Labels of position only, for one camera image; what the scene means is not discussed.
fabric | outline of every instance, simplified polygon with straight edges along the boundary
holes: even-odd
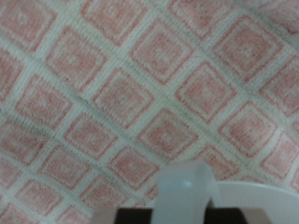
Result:
[[[0,0],[0,223],[144,206],[168,163],[299,192],[297,0]]]

white plastic object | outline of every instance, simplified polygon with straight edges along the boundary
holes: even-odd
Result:
[[[299,223],[299,194],[263,184],[218,181],[222,204],[225,207],[262,208],[273,224]],[[154,207],[151,201],[147,207]]]
[[[213,172],[201,161],[167,166],[158,192],[151,224],[204,224],[206,207],[222,206]]]

pink square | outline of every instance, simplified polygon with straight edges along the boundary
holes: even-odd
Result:
[[[98,109],[126,129],[153,101],[151,93],[120,68],[112,72],[104,87],[93,97]]]
[[[45,136],[11,121],[0,127],[0,152],[27,166],[37,158],[47,141]]]
[[[88,0],[82,17],[115,45],[122,45],[147,12],[139,0]]]
[[[98,161],[113,147],[118,136],[92,117],[82,113],[64,135],[64,140],[77,150]]]
[[[204,40],[212,35],[219,22],[230,15],[233,6],[219,0],[172,0],[170,11]]]
[[[282,25],[291,35],[299,32],[299,2],[296,0],[273,0],[261,7],[274,22]]]
[[[90,219],[75,206],[69,206],[56,220],[56,224],[89,224]]]
[[[157,19],[131,51],[132,60],[165,85],[192,56],[194,48]]]
[[[220,126],[219,133],[240,153],[252,158],[268,143],[277,127],[253,102],[247,102]]]
[[[22,171],[9,161],[0,158],[0,186],[9,189],[21,176]]]
[[[33,121],[55,130],[73,103],[42,77],[32,76],[16,110]]]
[[[0,32],[22,48],[35,51],[56,19],[56,13],[39,0],[2,0]]]
[[[9,52],[0,49],[0,102],[4,102],[13,88],[23,65]]]
[[[261,163],[262,168],[279,179],[284,179],[299,155],[298,143],[282,133],[274,150]]]
[[[124,184],[138,190],[159,171],[159,166],[136,149],[125,147],[109,163],[108,169]]]
[[[89,164],[57,146],[46,158],[38,173],[56,180],[67,189],[74,189],[89,170]]]
[[[299,134],[299,121],[298,122],[295,122],[293,125],[292,125],[293,129],[295,131],[297,131],[297,133]]]
[[[52,47],[47,64],[76,91],[84,91],[102,69],[107,57],[71,27]]]
[[[138,136],[140,142],[169,161],[197,139],[198,135],[167,109],[162,109]]]
[[[99,175],[80,195],[80,199],[94,210],[103,206],[118,207],[128,198],[105,177]]]
[[[201,63],[176,92],[179,101],[206,123],[235,97],[235,89],[210,63]]]
[[[282,49],[277,38],[249,16],[241,17],[215,45],[214,53],[242,80],[250,81]]]
[[[26,214],[23,210],[13,203],[9,203],[5,210],[0,214],[2,224],[38,224],[32,216]]]
[[[293,176],[291,187],[299,193],[299,168]]]
[[[294,56],[260,90],[272,105],[286,116],[299,111],[299,57]]]
[[[238,173],[238,167],[224,157],[224,155],[211,145],[207,145],[204,150],[195,158],[201,159],[208,164],[217,180],[223,180]]]
[[[27,207],[45,217],[64,198],[53,188],[34,179],[29,180],[15,197]]]

white plastic cap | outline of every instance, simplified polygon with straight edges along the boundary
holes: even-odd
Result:
[[[202,161],[166,167],[158,192],[151,224],[204,224],[207,206],[222,206],[213,172]]]

dark object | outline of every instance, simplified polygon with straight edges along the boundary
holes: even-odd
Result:
[[[120,208],[114,224],[150,224],[152,209]],[[239,208],[208,208],[205,224],[249,224]]]
[[[239,208],[208,208],[205,224],[249,224]]]

